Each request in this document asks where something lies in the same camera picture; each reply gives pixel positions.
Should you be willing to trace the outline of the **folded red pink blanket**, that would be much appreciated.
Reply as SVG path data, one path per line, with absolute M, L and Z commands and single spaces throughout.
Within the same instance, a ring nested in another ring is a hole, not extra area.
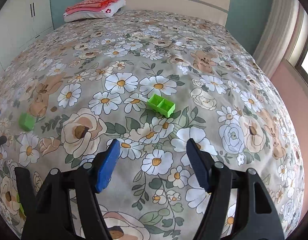
M 70 15 L 78 11 L 101 11 L 107 8 L 112 3 L 119 0 L 84 0 L 65 10 L 65 14 Z

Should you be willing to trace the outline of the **green divided box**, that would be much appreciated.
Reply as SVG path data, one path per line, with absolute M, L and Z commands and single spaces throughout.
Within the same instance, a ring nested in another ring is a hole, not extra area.
M 160 113 L 161 115 L 169 118 L 175 111 L 175 103 L 157 95 L 153 94 L 151 98 L 147 101 L 147 104 L 154 111 Z

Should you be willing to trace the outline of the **floral bed cover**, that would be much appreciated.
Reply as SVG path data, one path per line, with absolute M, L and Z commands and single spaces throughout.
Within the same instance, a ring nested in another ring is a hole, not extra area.
M 173 103 L 169 117 L 147 104 Z M 223 26 L 158 11 L 67 23 L 0 74 L 0 215 L 17 236 L 26 220 L 14 170 L 35 191 L 52 168 L 74 170 L 120 143 L 97 199 L 118 239 L 192 239 L 210 196 L 187 140 L 234 170 L 257 170 L 285 236 L 298 225 L 304 168 L 278 91 Z M 36 118 L 30 132 L 19 117 Z

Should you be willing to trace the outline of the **window with frame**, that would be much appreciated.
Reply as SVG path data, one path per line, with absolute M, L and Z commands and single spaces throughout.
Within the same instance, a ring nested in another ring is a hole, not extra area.
M 302 6 L 298 11 L 285 58 L 308 86 L 308 15 Z

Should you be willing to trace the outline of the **white wardrobe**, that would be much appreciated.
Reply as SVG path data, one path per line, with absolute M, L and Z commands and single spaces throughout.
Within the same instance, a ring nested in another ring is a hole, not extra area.
M 52 30 L 50 0 L 7 0 L 0 10 L 0 69 Z

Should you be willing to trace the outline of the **small green block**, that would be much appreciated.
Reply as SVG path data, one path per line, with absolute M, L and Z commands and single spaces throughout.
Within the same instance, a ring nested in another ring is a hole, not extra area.
M 19 127 L 26 132 L 33 130 L 36 118 L 28 113 L 22 113 L 19 117 Z

